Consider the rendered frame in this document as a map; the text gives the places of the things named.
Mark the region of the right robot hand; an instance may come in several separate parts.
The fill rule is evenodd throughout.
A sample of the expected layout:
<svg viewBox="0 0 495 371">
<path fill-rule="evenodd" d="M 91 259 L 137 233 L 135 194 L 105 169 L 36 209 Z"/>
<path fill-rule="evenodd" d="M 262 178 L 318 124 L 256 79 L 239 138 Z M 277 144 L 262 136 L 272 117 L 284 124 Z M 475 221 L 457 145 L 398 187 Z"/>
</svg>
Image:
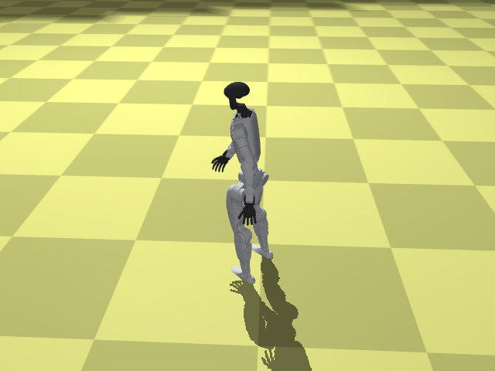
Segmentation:
<svg viewBox="0 0 495 371">
<path fill-rule="evenodd" d="M 214 166 L 217 164 L 217 166 L 216 166 L 216 168 L 215 168 L 215 172 L 217 171 L 217 167 L 218 167 L 218 165 L 220 165 L 220 166 L 219 166 L 219 169 L 218 169 L 218 172 L 220 172 L 220 168 L 221 168 L 221 166 L 222 166 L 223 164 L 224 164 L 224 165 L 223 165 L 223 168 L 222 168 L 222 172 L 224 171 L 224 167 L 225 167 L 225 165 L 228 163 L 228 160 L 230 160 L 230 158 L 225 157 L 225 155 L 226 155 L 226 154 L 227 154 L 227 150 L 223 153 L 223 155 L 220 155 L 220 157 L 216 157 L 216 158 L 215 158 L 215 159 L 211 162 L 211 164 L 213 164 L 213 163 L 214 163 L 214 164 L 213 164 L 213 168 L 212 168 L 212 169 L 214 169 Z"/>
</svg>

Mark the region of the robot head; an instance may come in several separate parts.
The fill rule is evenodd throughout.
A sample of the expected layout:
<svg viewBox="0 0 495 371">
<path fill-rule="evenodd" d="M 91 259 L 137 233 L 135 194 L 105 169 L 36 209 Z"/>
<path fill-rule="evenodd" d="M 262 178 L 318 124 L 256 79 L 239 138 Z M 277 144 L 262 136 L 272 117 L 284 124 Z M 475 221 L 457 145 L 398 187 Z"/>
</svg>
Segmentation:
<svg viewBox="0 0 495 371">
<path fill-rule="evenodd" d="M 241 117 L 251 117 L 253 111 L 248 110 L 245 106 L 245 104 L 238 103 L 236 101 L 237 99 L 241 99 L 242 97 L 245 97 L 249 94 L 250 88 L 246 83 L 242 82 L 234 82 L 229 84 L 228 86 L 225 87 L 224 89 L 224 95 L 229 99 L 230 101 L 230 109 L 235 110 L 237 109 L 237 112 L 241 114 Z M 237 117 L 237 114 L 235 115 Z"/>
</svg>

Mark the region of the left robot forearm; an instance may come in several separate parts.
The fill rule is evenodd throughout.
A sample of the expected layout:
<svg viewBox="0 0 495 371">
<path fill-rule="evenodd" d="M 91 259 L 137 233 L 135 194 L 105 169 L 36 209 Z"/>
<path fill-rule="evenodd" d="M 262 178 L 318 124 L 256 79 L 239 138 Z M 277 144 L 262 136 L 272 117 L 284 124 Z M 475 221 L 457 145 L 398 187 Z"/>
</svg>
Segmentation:
<svg viewBox="0 0 495 371">
<path fill-rule="evenodd" d="M 249 162 L 244 162 L 241 165 L 244 179 L 244 193 L 246 195 L 246 203 L 253 203 L 254 201 L 254 179 L 255 174 Z"/>
</svg>

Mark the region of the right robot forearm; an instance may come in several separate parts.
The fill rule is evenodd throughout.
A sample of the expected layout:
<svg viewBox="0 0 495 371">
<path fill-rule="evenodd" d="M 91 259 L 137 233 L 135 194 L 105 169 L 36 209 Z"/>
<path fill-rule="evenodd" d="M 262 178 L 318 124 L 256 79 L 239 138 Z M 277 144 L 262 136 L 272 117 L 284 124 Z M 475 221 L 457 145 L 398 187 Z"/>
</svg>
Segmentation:
<svg viewBox="0 0 495 371">
<path fill-rule="evenodd" d="M 225 155 L 225 157 L 232 158 L 235 153 L 236 153 L 236 151 L 235 151 L 234 144 L 233 144 L 233 141 L 232 141 L 230 143 L 230 145 L 228 146 L 227 154 Z"/>
</svg>

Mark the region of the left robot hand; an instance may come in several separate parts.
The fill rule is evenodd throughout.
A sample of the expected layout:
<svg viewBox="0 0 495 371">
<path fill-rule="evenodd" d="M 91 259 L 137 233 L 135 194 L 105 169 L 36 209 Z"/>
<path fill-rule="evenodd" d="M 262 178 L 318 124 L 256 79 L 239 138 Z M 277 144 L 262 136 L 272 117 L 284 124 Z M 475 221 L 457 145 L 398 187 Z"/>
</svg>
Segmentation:
<svg viewBox="0 0 495 371">
<path fill-rule="evenodd" d="M 247 225 L 249 225 L 249 218 L 250 218 L 250 221 L 251 221 L 251 225 L 253 224 L 253 221 L 252 221 L 252 217 L 254 217 L 254 223 L 256 224 L 256 212 L 255 212 L 255 209 L 253 207 L 254 205 L 254 201 L 253 203 L 246 203 L 246 195 L 244 196 L 244 205 L 245 207 L 243 208 L 243 211 L 240 213 L 238 219 L 241 218 L 241 216 L 244 214 L 244 219 L 243 219 L 243 224 L 245 224 L 245 219 L 247 218 Z"/>
</svg>

